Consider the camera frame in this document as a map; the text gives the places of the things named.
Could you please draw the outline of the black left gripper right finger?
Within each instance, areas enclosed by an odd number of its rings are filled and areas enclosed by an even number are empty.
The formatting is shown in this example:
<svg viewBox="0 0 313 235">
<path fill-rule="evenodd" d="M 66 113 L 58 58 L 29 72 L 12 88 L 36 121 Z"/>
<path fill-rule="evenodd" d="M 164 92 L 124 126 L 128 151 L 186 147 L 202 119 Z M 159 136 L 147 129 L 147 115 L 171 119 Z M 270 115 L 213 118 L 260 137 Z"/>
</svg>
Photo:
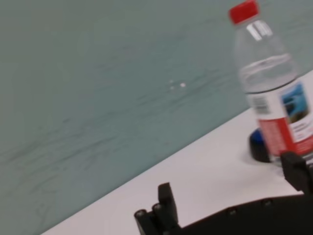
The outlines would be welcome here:
<svg viewBox="0 0 313 235">
<path fill-rule="evenodd" d="M 285 152 L 280 159 L 286 181 L 297 191 L 312 194 L 313 164 L 294 152 Z"/>
</svg>

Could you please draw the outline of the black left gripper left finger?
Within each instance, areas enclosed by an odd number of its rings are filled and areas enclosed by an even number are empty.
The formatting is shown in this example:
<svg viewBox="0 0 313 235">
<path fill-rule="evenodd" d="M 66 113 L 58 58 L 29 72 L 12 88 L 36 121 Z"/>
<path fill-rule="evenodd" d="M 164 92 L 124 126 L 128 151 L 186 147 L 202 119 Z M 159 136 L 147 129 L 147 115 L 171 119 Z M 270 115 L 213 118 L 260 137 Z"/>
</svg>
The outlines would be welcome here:
<svg viewBox="0 0 313 235">
<path fill-rule="evenodd" d="M 134 213 L 141 235 L 175 235 L 181 231 L 178 212 L 169 183 L 158 186 L 158 202 L 148 212 L 144 209 Z"/>
</svg>

